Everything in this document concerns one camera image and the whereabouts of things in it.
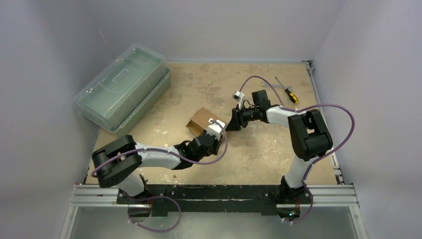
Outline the brown cardboard box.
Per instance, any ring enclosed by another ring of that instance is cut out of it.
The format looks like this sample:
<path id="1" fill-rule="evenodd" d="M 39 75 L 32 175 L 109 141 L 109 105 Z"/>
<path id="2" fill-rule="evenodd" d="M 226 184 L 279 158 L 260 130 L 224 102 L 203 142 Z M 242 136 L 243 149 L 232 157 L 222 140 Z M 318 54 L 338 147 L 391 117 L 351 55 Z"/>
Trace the brown cardboard box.
<path id="1" fill-rule="evenodd" d="M 199 136 L 207 129 L 209 119 L 222 120 L 208 109 L 201 107 L 189 120 L 186 128 L 194 135 Z"/>

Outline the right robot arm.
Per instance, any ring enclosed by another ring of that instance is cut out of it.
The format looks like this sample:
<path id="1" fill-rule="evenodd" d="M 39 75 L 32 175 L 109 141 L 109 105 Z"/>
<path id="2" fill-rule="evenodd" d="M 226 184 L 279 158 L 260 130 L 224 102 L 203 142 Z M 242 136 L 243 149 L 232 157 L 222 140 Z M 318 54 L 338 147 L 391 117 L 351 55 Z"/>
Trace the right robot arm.
<path id="1" fill-rule="evenodd" d="M 265 90 L 252 93 L 253 104 L 245 107 L 244 93 L 236 91 L 232 97 L 238 105 L 232 109 L 227 131 L 240 131 L 250 121 L 277 124 L 289 129 L 294 160 L 279 186 L 278 198 L 294 201 L 305 191 L 306 180 L 313 163 L 324 156 L 333 146 L 332 137 L 319 110 L 297 113 L 281 105 L 273 105 Z"/>

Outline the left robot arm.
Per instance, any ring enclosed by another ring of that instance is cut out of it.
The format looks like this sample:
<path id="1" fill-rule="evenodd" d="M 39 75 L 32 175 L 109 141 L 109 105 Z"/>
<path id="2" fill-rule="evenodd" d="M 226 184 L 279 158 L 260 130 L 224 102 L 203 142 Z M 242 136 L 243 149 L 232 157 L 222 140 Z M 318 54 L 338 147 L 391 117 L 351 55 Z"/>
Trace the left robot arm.
<path id="1" fill-rule="evenodd" d="M 217 155 L 225 138 L 225 131 L 205 130 L 192 140 L 170 147 L 153 147 L 125 135 L 92 154 L 94 169 L 91 176 L 97 178 L 100 187 L 116 186 L 135 203 L 141 204 L 148 199 L 148 190 L 145 179 L 135 173 L 137 168 L 183 170 L 195 164 L 206 165 L 202 159 Z"/>

